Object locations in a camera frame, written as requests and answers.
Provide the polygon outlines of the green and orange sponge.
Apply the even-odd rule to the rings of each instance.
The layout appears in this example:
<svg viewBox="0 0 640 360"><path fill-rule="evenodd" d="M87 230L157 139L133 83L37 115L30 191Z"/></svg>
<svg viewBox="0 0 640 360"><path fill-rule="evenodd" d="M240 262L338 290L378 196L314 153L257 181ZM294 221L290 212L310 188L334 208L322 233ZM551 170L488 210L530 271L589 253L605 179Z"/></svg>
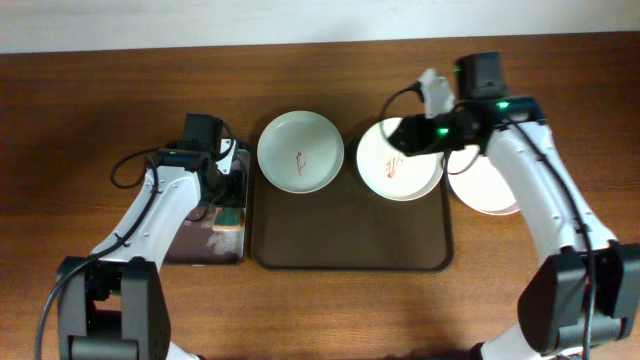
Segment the green and orange sponge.
<svg viewBox="0 0 640 360"><path fill-rule="evenodd" d="M242 227L244 211L241 208L217 208L213 220L214 231L236 231Z"/></svg>

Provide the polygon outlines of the white plate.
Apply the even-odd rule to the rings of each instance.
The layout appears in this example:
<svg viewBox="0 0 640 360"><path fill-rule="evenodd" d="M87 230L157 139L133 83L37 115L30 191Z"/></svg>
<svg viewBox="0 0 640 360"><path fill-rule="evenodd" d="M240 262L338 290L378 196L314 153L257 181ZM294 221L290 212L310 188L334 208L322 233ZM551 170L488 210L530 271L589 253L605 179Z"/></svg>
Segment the white plate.
<svg viewBox="0 0 640 360"><path fill-rule="evenodd" d="M344 143L335 125L311 111L291 111L272 120L257 146L260 170L275 187L307 194L327 186L344 161Z"/></svg>
<svg viewBox="0 0 640 360"><path fill-rule="evenodd" d="M377 195L393 201L419 199L440 182L442 153L407 157L386 141L399 117L371 126L356 150L356 167L364 183Z"/></svg>
<svg viewBox="0 0 640 360"><path fill-rule="evenodd" d="M449 155L447 178L454 194L478 212L502 216L520 211L506 181L477 145Z"/></svg>

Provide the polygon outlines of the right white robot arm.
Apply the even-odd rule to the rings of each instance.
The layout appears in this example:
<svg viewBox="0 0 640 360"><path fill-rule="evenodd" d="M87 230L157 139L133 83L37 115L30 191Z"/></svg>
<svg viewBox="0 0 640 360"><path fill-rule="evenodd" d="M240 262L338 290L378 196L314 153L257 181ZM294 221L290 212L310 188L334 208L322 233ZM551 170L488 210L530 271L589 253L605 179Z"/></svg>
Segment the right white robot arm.
<svg viewBox="0 0 640 360"><path fill-rule="evenodd" d="M410 86L423 103L386 141L408 157L478 147L509 186L540 267L522 292L517 322L476 344L472 359L587 359L628 338L639 309L639 248L620 243L581 195L538 102L512 96L500 55L455 63L456 86L425 71Z"/></svg>

